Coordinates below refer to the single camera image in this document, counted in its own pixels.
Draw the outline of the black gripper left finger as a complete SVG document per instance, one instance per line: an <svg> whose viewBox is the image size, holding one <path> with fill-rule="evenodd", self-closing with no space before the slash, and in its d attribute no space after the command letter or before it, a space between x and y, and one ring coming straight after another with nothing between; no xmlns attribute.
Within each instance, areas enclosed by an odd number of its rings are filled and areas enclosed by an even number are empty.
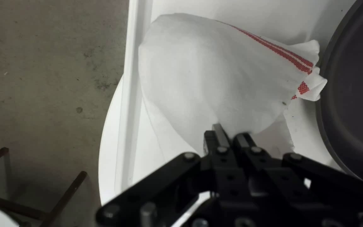
<svg viewBox="0 0 363 227"><path fill-rule="evenodd" d="M205 148L205 157L182 153L104 205L98 226L172 227L209 192L182 226L236 227L249 211L248 177L220 128L205 133Z"/></svg>

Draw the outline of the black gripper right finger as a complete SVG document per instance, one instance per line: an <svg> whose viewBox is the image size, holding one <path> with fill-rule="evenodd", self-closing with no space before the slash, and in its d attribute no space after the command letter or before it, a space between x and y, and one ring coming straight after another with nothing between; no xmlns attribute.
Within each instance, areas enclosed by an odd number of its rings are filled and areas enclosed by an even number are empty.
<svg viewBox="0 0 363 227"><path fill-rule="evenodd" d="M234 147L288 227L363 227L362 181L296 153L273 158L249 134Z"/></svg>

